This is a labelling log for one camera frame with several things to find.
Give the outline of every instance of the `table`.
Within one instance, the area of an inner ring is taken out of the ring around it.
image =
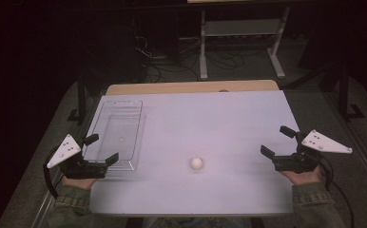
[[[115,100],[143,102],[139,164],[135,171],[115,172],[94,185],[93,213],[128,217],[292,213],[291,183],[260,153],[261,144],[282,154],[293,153],[297,146],[279,132],[283,124],[298,127],[273,81],[113,85],[99,106]],[[201,170],[189,166],[195,156],[203,158]]]

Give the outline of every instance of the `clear plastic container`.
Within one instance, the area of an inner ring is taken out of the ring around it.
[[[115,153],[119,160],[108,168],[109,171],[135,170],[138,165],[145,115],[141,101],[104,102],[95,124],[87,135],[98,134],[98,142],[86,147],[85,159],[103,162]]]

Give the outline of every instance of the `ball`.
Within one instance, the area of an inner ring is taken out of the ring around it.
[[[203,160],[199,157],[193,158],[192,161],[190,161],[190,166],[195,170],[199,170],[203,167]]]

